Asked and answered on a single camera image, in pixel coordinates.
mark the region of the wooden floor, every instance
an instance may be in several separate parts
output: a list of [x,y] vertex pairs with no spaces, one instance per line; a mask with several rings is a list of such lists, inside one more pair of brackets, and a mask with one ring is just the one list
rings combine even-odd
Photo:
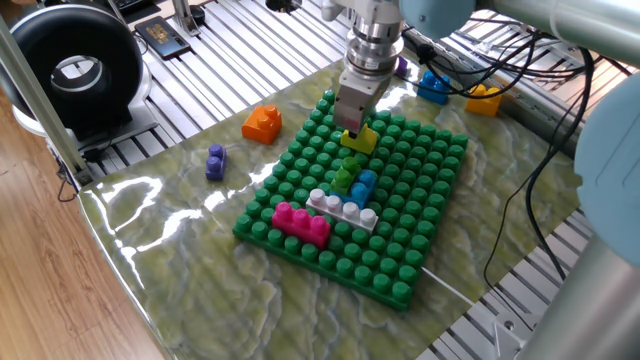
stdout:
[[0,92],[0,359],[162,358],[57,169]]

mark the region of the white block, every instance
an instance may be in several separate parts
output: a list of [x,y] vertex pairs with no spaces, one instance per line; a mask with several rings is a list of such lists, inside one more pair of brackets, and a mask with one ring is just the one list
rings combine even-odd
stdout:
[[373,233],[373,229],[378,222],[376,212],[371,209],[358,208],[358,205],[348,202],[342,205],[339,197],[332,195],[326,196],[322,189],[314,189],[309,194],[307,200],[307,208],[312,208],[320,214],[329,215],[337,221],[344,221],[351,226],[363,229],[369,234]]

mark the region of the green baseplate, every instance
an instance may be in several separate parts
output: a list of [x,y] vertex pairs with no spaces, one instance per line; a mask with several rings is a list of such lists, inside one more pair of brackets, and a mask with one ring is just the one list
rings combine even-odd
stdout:
[[[449,130],[437,131],[433,125],[381,111],[368,119],[379,141],[367,156],[340,145],[343,130],[333,124],[334,100],[333,91],[325,92],[264,186],[238,217],[233,234],[406,310],[464,159],[467,136],[452,136]],[[372,235],[325,215],[331,235],[327,248],[319,251],[315,245],[303,245],[298,238],[272,228],[271,217],[280,202],[301,208],[313,189],[329,195],[329,184],[348,156],[377,175],[376,189],[367,204],[380,217]],[[308,211],[315,215],[313,209]]]

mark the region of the smartphone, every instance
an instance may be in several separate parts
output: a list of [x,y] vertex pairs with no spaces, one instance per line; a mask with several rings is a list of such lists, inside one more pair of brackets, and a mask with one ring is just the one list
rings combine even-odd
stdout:
[[162,60],[169,60],[191,50],[191,45],[160,16],[137,24],[136,30],[160,54]]

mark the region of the yellow block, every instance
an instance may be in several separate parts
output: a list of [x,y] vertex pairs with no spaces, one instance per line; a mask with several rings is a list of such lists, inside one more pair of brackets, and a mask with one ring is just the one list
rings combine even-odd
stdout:
[[348,130],[345,130],[342,133],[342,138],[340,139],[341,145],[367,155],[371,155],[377,142],[378,137],[376,136],[376,132],[369,129],[369,125],[367,124],[364,124],[362,130],[360,130],[360,133],[358,133],[358,136],[355,139],[349,137]]
[[[491,88],[487,90],[483,85],[478,85],[471,95],[491,95],[498,91],[500,91],[498,88]],[[498,108],[500,107],[500,101],[502,101],[502,95],[483,100],[469,99],[467,100],[465,110],[481,115],[496,116],[498,114]]]

